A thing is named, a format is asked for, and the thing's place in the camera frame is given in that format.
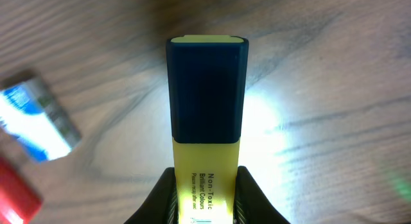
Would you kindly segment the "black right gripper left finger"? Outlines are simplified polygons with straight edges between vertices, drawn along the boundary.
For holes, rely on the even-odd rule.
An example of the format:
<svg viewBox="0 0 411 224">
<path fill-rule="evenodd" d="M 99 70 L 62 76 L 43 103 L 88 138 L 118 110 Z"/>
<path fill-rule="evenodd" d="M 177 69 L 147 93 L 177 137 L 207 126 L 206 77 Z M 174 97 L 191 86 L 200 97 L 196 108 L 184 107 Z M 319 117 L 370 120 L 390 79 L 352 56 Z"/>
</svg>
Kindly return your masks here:
<svg viewBox="0 0 411 224">
<path fill-rule="evenodd" d="M 125 224 L 178 224 L 175 169 L 166 168 L 140 208 Z"/>
</svg>

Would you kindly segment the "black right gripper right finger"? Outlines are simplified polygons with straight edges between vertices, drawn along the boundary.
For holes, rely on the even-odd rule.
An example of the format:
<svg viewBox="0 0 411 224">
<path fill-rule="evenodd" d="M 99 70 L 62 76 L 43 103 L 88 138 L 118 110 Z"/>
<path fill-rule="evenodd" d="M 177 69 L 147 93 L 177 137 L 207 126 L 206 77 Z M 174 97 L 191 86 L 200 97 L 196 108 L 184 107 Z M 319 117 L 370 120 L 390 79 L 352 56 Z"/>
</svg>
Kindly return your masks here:
<svg viewBox="0 0 411 224">
<path fill-rule="evenodd" d="M 270 203 L 245 166 L 238 167 L 233 218 L 236 224 L 290 224 Z"/>
</svg>

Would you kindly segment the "yellow highlighter with black cap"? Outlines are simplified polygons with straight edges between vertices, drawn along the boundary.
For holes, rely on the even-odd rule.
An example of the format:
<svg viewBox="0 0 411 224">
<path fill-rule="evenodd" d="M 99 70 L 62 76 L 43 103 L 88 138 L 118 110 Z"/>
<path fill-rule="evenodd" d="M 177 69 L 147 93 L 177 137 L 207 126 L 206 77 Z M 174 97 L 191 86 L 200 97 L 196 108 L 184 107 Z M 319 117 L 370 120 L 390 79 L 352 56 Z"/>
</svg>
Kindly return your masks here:
<svg viewBox="0 0 411 224">
<path fill-rule="evenodd" d="M 179 223 L 232 223 L 248 40 L 169 39 L 166 63 Z"/>
</svg>

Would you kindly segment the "red stapler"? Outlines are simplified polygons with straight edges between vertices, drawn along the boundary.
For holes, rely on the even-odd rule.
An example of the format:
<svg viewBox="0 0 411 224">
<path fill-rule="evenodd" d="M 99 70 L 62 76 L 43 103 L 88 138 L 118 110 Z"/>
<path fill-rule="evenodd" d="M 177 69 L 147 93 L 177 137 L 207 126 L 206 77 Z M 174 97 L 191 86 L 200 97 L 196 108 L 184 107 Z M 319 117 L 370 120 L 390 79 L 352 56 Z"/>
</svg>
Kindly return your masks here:
<svg viewBox="0 0 411 224">
<path fill-rule="evenodd" d="M 1 157 L 1 223 L 28 224 L 41 206 L 41 196 Z"/>
</svg>

